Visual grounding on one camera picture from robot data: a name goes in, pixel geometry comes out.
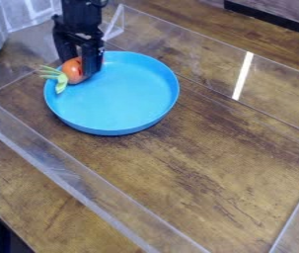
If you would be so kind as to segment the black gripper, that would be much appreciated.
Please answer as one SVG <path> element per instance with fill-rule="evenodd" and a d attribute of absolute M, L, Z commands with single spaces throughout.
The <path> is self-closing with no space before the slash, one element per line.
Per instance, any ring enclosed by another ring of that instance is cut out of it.
<path fill-rule="evenodd" d="M 76 46 L 66 36 L 84 34 L 94 40 L 82 45 L 82 67 L 83 75 L 91 77 L 100 71 L 104 42 L 102 24 L 102 9 L 106 0 L 60 0 L 62 13 L 55 14 L 52 38 L 62 62 L 67 62 L 78 56 Z"/>

